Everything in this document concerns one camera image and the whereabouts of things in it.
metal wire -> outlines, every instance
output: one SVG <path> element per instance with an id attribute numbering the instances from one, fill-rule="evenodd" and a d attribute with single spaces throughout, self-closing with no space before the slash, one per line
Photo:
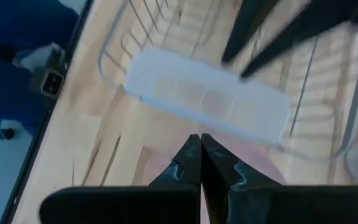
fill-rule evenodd
<path id="1" fill-rule="evenodd" d="M 137 3 L 142 1 L 143 10 L 140 10 L 141 7 L 135 4 L 136 1 L 138 1 Z M 239 0 L 122 1 L 121 7 L 116 14 L 116 18 L 107 34 L 99 55 L 99 72 L 103 80 L 111 83 L 112 86 L 118 86 L 120 84 L 109 81 L 106 71 L 102 69 L 102 61 L 104 58 L 108 60 L 108 63 L 114 64 L 120 71 L 126 73 L 128 65 L 120 63 L 122 59 L 124 57 L 132 59 L 147 45 L 169 48 L 169 50 L 172 51 L 188 54 L 190 57 L 197 57 L 199 51 L 208 50 L 207 45 L 214 35 L 219 34 L 222 37 L 229 37 L 231 27 L 225 24 L 231 23 L 232 26 L 235 19 L 235 12 L 238 10 L 233 8 L 239 5 Z M 128 14 L 132 14 L 135 21 L 125 24 L 126 22 L 123 16 Z M 255 37 L 252 38 L 249 44 L 252 46 L 251 58 L 257 54 L 260 47 L 266 43 L 268 39 L 266 38 L 267 34 L 262 35 L 262 29 L 268 29 L 268 27 L 270 27 L 268 24 L 269 21 L 267 21 L 266 25 L 262 26 Z M 119 44 L 124 52 L 124 55 L 120 55 L 119 57 L 113 57 L 114 54 L 109 52 L 109 46 L 114 45 L 116 39 L 119 39 Z M 289 130 L 285 133 L 285 137 L 289 139 L 307 139 L 309 141 L 336 141 L 337 139 L 342 139 L 339 149 L 330 149 L 336 151 L 330 158 L 332 159 L 341 156 L 352 142 L 358 120 L 358 74 L 349 75 L 346 79 L 339 76 L 316 83 L 319 77 L 331 73 L 340 67 L 344 61 L 341 60 L 339 64 L 332 64 L 324 68 L 319 68 L 318 70 L 312 69 L 313 65 L 318 62 L 323 62 L 329 57 L 335 57 L 341 54 L 344 48 L 350 46 L 349 43 L 346 43 L 333 48 L 329 54 L 318 55 L 316 50 L 321 39 L 323 39 L 323 37 L 316 38 L 307 62 L 298 62 L 291 65 L 291 70 L 306 67 L 305 73 L 289 74 L 278 71 L 277 69 L 271 69 L 266 74 L 260 75 L 260 77 L 261 79 L 264 79 L 264 77 L 278 77 L 279 82 L 268 82 L 287 94 L 289 98 L 297 98 L 296 103 L 292 103 L 291 105 L 293 114 L 290 118 L 290 124 L 288 125 Z M 222 46 L 214 47 L 224 47 L 226 45 L 225 41 L 227 41 L 227 39 L 223 40 Z M 128 42 L 132 42 L 138 49 L 128 48 Z M 175 42 L 184 47 L 174 48 L 168 44 L 169 42 Z M 294 57 L 293 54 L 288 54 L 288 58 L 290 57 Z M 358 57 L 349 59 L 347 63 L 349 65 L 358 63 Z M 355 82 L 356 87 L 343 136 L 338 136 L 333 133 L 297 131 L 297 127 L 303 124 L 332 122 L 336 114 L 343 113 L 342 105 L 336 102 L 335 98 L 322 96 L 311 98 L 310 96 L 315 96 L 320 91 L 326 91 L 332 87 L 346 87 Z M 300 89 L 290 88 L 291 86 L 297 85 L 297 83 L 302 83 Z M 305 111 L 312 111 L 312 109 L 316 108 L 321 108 L 320 113 L 304 113 Z M 313 156 L 300 153 L 297 149 L 290 149 L 286 146 L 277 146 L 277 149 L 307 160 L 325 161 L 327 159 L 314 158 Z"/>

chair wheel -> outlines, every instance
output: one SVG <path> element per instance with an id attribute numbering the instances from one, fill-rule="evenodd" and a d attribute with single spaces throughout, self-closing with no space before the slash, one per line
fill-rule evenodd
<path id="1" fill-rule="evenodd" d="M 11 140 L 15 135 L 15 131 L 12 128 L 1 129 L 0 140 Z"/>

blue fabric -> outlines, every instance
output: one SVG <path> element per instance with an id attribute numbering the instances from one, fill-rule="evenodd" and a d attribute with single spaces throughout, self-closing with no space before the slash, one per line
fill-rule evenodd
<path id="1" fill-rule="evenodd" d="M 54 42 L 65 48 L 77 19 L 56 0 L 0 0 L 0 45 L 20 51 Z M 0 119 L 16 120 L 34 134 L 48 108 L 28 90 L 31 75 L 0 58 Z"/>

wooden floor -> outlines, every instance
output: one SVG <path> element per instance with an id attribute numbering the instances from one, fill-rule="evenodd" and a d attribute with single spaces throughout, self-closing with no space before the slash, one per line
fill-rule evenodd
<path id="1" fill-rule="evenodd" d="M 150 44 L 151 40 L 179 54 L 218 63 L 240 4 L 187 0 L 176 10 L 177 0 L 168 1 L 168 6 L 160 5 L 162 15 L 153 26 L 144 2 L 150 13 L 158 11 L 155 1 L 133 1 L 142 18 L 140 23 L 131 5 L 127 6 L 117 27 L 119 32 L 101 58 L 102 80 L 97 58 L 120 1 L 95 0 L 14 223 L 36 223 L 41 201 L 65 187 L 148 184 L 164 170 L 189 134 L 205 131 L 243 161 L 283 184 L 351 184 L 342 159 L 315 163 L 281 154 L 257 142 L 151 108 L 116 87 L 124 82 L 131 62 L 121 44 L 131 55 L 139 52 L 128 31 L 141 44 L 144 40 Z M 300 7 L 299 0 L 282 1 L 259 38 L 255 37 L 257 49 L 269 42 Z M 311 40 L 282 56 L 258 78 L 285 92 L 293 105 L 284 145 L 307 156 L 329 157 L 339 148 L 346 126 L 358 72 L 358 33 L 341 27 L 319 38 L 302 107 L 290 136 L 313 43 Z M 253 46 L 234 63 L 235 72 L 249 61 Z M 121 67 L 112 63 L 110 56 Z"/>

wire rack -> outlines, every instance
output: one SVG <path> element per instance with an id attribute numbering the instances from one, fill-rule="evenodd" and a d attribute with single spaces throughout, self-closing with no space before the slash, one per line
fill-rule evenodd
<path id="1" fill-rule="evenodd" d="M 239 73 L 307 1 L 282 0 L 230 66 Z M 218 66 L 240 0 L 126 0 L 99 55 L 106 83 L 125 82 L 132 58 L 148 45 Z M 291 118 L 283 146 L 307 160 L 344 154 L 358 124 L 358 30 L 341 26 L 282 55 L 256 78 L 284 92 Z"/>

